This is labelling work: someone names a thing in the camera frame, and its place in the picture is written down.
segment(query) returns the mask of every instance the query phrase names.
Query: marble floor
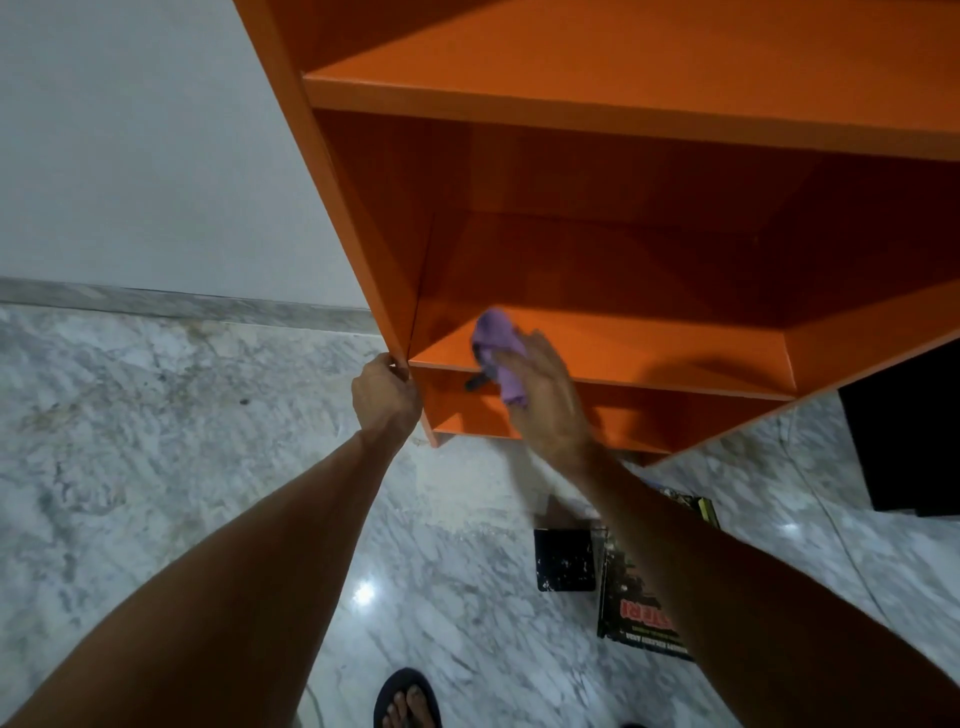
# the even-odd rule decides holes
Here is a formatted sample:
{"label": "marble floor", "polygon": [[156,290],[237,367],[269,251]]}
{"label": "marble floor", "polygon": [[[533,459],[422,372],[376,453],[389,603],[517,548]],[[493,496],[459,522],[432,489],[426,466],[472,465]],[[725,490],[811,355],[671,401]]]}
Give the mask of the marble floor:
{"label": "marble floor", "polygon": [[[0,306],[0,721],[140,583],[345,440],[350,380],[382,349]],[[836,397],[650,471],[960,680],[960,523],[870,509]],[[310,677],[321,724],[370,725],[405,665],[450,726],[735,724],[695,666],[598,640],[594,595],[538,592],[532,524],[552,497],[590,514],[518,443],[411,438]]]}

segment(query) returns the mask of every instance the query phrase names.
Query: book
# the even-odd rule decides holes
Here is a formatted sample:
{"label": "book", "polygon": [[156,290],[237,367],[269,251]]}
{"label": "book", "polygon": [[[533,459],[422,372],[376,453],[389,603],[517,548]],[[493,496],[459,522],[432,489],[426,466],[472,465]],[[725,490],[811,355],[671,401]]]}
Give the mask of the book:
{"label": "book", "polygon": [[[661,486],[658,490],[698,513],[704,521],[719,527],[713,503],[708,498]],[[636,566],[617,547],[610,533],[604,541],[600,579],[598,637],[693,661],[670,617],[663,612],[657,597],[647,588]]]}

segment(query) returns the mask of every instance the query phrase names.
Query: baseboard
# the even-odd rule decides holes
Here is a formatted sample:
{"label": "baseboard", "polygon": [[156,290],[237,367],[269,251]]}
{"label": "baseboard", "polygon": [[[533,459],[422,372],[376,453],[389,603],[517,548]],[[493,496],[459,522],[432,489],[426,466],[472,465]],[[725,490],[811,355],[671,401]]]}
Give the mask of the baseboard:
{"label": "baseboard", "polygon": [[373,316],[362,308],[233,299],[226,296],[200,296],[192,293],[149,291],[109,285],[83,285],[0,277],[0,303],[24,303],[56,308],[132,313],[139,316],[379,334]]}

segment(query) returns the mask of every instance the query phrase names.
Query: wrist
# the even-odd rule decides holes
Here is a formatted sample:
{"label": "wrist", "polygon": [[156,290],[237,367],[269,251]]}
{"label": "wrist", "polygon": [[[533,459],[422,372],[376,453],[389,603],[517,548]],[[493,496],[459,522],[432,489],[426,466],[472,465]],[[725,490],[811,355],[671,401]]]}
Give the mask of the wrist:
{"label": "wrist", "polygon": [[410,436],[408,428],[402,426],[398,417],[385,416],[361,427],[360,435],[369,444],[392,450],[394,453],[403,447]]}
{"label": "wrist", "polygon": [[596,440],[590,439],[574,447],[565,448],[555,468],[567,480],[579,484],[589,479],[592,473],[603,468],[609,460],[611,460],[609,451]]}

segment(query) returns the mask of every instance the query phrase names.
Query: hand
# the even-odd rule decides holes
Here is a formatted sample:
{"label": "hand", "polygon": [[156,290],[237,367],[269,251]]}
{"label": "hand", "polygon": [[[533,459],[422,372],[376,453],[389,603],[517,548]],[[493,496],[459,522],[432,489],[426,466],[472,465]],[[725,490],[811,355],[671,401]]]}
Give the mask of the hand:
{"label": "hand", "polygon": [[388,353],[367,362],[350,390],[362,430],[385,429],[398,438],[399,447],[417,426],[423,411],[417,385]]}
{"label": "hand", "polygon": [[526,406],[510,407],[510,422],[530,449],[554,470],[572,477],[601,446],[593,437],[564,361],[539,331],[523,341],[527,355],[496,352],[497,364],[513,372],[526,391]]}

